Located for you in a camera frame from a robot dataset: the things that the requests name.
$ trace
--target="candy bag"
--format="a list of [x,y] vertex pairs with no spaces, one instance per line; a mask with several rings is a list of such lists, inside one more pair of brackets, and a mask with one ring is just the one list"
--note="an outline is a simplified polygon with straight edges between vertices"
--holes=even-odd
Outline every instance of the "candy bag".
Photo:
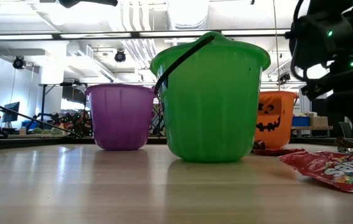
[[252,150],[256,155],[259,155],[259,156],[283,156],[289,153],[305,151],[305,149],[285,149],[285,148],[281,148],[277,150],[274,150],[274,149],[269,150],[269,149],[266,149],[265,142],[262,140],[255,141]]
[[305,176],[353,192],[353,155],[335,152],[296,152],[280,160]]

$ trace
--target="chair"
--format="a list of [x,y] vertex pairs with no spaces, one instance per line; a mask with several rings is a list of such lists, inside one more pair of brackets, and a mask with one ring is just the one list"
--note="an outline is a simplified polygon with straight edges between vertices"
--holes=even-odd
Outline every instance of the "chair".
[[351,125],[347,122],[339,122],[339,125],[341,126],[342,133],[344,133],[344,137],[351,138],[352,137]]

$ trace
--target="bucket handle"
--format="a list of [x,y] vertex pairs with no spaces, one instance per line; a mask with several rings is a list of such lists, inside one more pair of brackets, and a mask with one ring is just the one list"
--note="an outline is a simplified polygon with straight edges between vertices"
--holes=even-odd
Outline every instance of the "bucket handle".
[[157,84],[154,88],[154,94],[157,96],[158,99],[158,90],[161,87],[162,83],[168,78],[168,76],[178,67],[180,66],[186,59],[188,59],[190,56],[192,56],[194,53],[199,51],[202,47],[205,45],[211,43],[215,39],[214,35],[209,35],[206,37],[204,40],[201,40],[198,42],[195,46],[190,48],[186,53],[182,54],[165,72],[158,78]]

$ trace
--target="desk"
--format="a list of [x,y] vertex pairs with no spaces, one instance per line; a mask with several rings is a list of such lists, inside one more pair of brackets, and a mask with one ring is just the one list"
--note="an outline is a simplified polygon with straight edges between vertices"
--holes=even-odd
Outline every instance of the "desk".
[[306,127],[291,127],[291,130],[296,130],[296,137],[302,137],[302,131],[327,131],[327,137],[330,137],[332,126],[306,126]]
[[351,224],[353,194],[304,177],[277,157],[191,164],[165,145],[130,152],[92,144],[3,149],[0,223]]

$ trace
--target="green bucket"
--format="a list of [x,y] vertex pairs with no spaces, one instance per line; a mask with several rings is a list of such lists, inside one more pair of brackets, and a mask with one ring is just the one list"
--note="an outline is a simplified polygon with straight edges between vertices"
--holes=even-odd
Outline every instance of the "green bucket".
[[231,162],[250,153],[260,75],[269,65],[266,50],[218,32],[158,54],[150,70],[159,78],[170,150],[191,162]]

